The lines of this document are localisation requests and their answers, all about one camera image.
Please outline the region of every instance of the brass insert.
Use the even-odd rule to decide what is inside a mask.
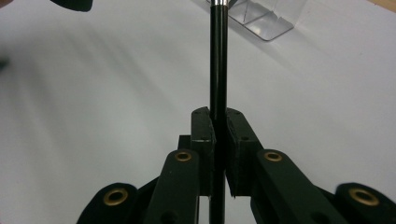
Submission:
[[[266,152],[264,158],[268,161],[282,161],[282,156],[276,152]]]
[[[103,202],[107,206],[119,205],[128,198],[128,191],[126,189],[112,189],[106,193]]]
[[[377,206],[379,205],[379,200],[375,197],[374,194],[370,193],[365,189],[350,189],[349,195],[355,201],[368,205],[368,206]]]
[[[192,155],[188,152],[178,152],[175,155],[176,160],[178,161],[189,161],[192,158]]]

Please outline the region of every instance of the metal shaft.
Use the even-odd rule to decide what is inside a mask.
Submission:
[[[224,223],[228,0],[212,0],[210,8],[210,118],[215,129],[215,171],[209,222]]]

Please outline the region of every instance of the black mechanical arm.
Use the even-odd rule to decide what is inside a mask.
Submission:
[[[92,0],[51,0],[79,11]],[[234,0],[212,0],[210,109],[191,113],[191,134],[181,135],[161,175],[140,189],[115,183],[101,189],[78,224],[192,224],[199,196],[210,199],[209,221],[224,223],[225,177],[231,194],[250,196],[261,224],[390,224],[396,204],[357,183],[331,194],[313,185],[284,153],[264,149],[245,116],[227,108],[227,20]]]

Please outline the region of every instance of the transparent plastic holder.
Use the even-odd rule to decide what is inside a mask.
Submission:
[[[238,0],[229,16],[263,40],[272,40],[291,30],[306,0]]]

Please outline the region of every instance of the white surface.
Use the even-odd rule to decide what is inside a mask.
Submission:
[[[208,105],[206,6],[0,10],[11,60],[0,73],[0,223],[75,223],[102,187],[160,173],[190,112]],[[358,0],[308,1],[296,29],[270,43],[230,21],[229,107],[314,184],[359,182],[396,201],[395,36],[396,14]],[[227,223],[254,223],[247,199],[226,206]]]

